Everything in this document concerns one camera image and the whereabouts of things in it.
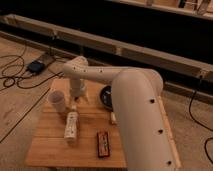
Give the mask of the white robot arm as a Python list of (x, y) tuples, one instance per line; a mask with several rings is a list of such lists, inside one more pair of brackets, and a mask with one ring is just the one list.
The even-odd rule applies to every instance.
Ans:
[(163, 80), (153, 69), (90, 66), (78, 56), (63, 65), (71, 92), (79, 97), (84, 80), (111, 87), (113, 111), (128, 171), (175, 171), (178, 165), (160, 108)]

